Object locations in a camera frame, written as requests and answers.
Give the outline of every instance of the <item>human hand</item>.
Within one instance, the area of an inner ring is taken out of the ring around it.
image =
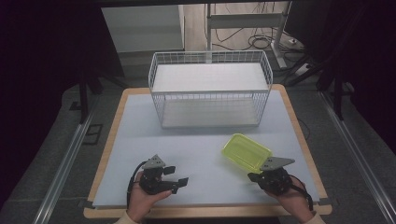
[[[292,184],[299,187],[300,189],[305,189],[304,183],[300,182],[296,177],[290,176]],[[308,201],[305,196],[296,191],[295,189],[289,189],[288,192],[276,196],[270,192],[265,191],[269,196],[277,199],[280,205],[285,208],[292,216],[296,217],[300,223],[305,223],[311,220],[314,215],[309,210]]]
[[[138,181],[142,176],[143,172],[139,172],[134,180],[134,186],[132,187],[131,199],[129,201],[129,208],[126,211],[128,216],[134,222],[140,223],[143,217],[149,212],[151,207],[159,200],[165,199],[172,194],[171,190],[163,191],[155,195],[149,195],[142,190]]]

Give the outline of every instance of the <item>white wire basket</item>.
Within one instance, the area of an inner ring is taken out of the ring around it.
[[[273,73],[265,52],[157,52],[148,86],[163,128],[258,126]]]

